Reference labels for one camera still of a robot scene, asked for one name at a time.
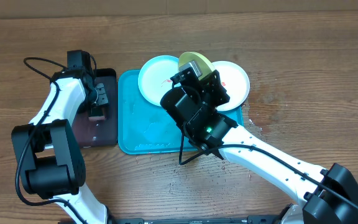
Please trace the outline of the pink green sponge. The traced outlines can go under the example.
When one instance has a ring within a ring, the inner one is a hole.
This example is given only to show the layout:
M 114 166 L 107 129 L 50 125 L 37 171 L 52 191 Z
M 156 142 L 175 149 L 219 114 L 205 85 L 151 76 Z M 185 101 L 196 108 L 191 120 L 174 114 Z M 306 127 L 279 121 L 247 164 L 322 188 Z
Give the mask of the pink green sponge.
M 97 121 L 104 121 L 106 119 L 105 115 L 97 115 L 97 116 L 89 116 L 88 119 L 92 122 L 97 122 Z

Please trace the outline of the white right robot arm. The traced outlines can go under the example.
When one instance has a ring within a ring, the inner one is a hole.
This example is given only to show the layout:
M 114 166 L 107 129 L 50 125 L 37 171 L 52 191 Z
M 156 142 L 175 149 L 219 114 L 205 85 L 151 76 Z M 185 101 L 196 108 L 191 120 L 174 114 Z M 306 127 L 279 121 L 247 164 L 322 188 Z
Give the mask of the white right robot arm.
M 277 223 L 358 223 L 358 183 L 344 166 L 330 169 L 310 164 L 263 142 L 217 106 L 229 95 L 214 70 L 201 77 L 187 68 L 171 77 L 172 87 L 160 104 L 173 118 L 182 138 L 199 156 L 216 157 L 242 165 L 285 192 L 296 203 L 277 217 Z

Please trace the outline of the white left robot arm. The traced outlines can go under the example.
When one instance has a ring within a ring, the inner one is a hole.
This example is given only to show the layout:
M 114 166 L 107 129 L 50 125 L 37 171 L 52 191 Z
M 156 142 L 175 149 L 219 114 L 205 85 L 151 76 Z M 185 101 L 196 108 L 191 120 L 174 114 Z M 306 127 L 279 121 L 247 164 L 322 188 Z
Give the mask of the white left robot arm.
M 50 93 L 40 111 L 11 133 L 18 198 L 33 207 L 55 203 L 75 223 L 115 222 L 85 183 L 85 161 L 71 128 L 77 112 L 98 101 L 96 71 L 88 52 L 69 51 L 67 64 L 49 78 Z

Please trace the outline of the yellow plate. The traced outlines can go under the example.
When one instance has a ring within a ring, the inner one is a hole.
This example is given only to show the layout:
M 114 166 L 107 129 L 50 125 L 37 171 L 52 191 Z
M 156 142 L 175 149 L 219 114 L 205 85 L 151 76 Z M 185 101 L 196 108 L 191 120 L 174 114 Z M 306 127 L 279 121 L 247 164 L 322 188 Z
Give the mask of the yellow plate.
M 178 58 L 178 71 L 184 70 L 185 64 L 194 61 L 197 64 L 197 69 L 200 72 L 199 80 L 203 80 L 210 73 L 215 71 L 214 65 L 202 54 L 198 52 L 184 52 Z

